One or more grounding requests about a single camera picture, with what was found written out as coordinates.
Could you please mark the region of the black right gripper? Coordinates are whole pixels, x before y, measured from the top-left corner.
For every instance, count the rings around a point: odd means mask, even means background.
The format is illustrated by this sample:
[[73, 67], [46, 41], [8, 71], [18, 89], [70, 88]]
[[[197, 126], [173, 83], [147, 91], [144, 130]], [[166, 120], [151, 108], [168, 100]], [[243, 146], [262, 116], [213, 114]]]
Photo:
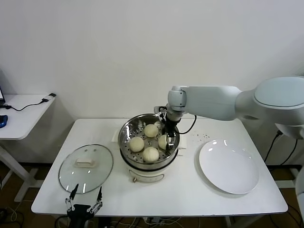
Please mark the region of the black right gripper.
[[176, 126], [178, 121], [171, 121], [170, 119], [163, 118], [163, 129], [162, 134], [166, 134], [166, 147], [172, 148], [174, 146], [174, 138], [176, 133]]

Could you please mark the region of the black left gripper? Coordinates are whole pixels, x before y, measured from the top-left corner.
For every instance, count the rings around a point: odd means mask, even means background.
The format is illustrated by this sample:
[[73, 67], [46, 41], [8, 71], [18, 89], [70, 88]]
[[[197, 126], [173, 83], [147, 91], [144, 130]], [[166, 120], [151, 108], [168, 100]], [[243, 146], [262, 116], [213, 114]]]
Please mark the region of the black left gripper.
[[99, 189], [96, 202], [93, 206], [73, 204], [73, 200], [77, 193], [78, 184], [71, 191], [68, 198], [65, 199], [67, 216], [70, 218], [68, 228], [84, 228], [87, 221], [94, 217], [93, 213], [97, 213], [103, 206], [102, 203], [102, 186]]

